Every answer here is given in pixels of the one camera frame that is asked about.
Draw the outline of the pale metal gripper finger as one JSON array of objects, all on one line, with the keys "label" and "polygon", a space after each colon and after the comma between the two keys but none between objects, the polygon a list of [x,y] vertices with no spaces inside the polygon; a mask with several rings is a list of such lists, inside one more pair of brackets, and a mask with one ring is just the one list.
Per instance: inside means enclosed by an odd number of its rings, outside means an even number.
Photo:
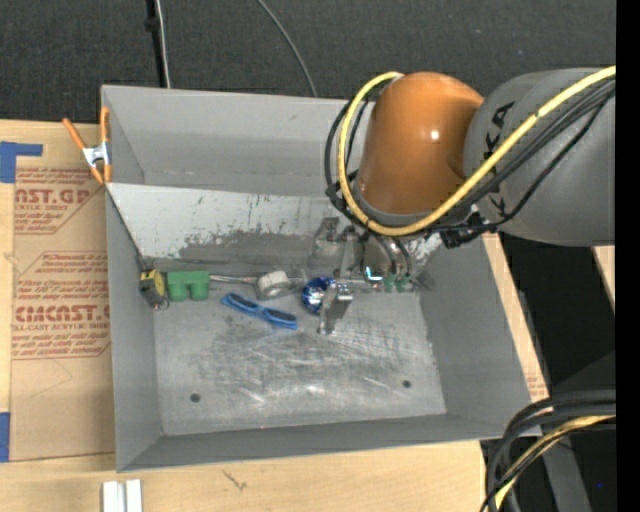
[{"label": "pale metal gripper finger", "polygon": [[344,253],[344,226],[338,217],[325,217],[316,230],[307,258],[310,268],[337,268]]},{"label": "pale metal gripper finger", "polygon": [[331,282],[328,285],[319,311],[319,334],[327,335],[335,331],[338,321],[344,317],[353,298],[354,296],[346,284]]}]

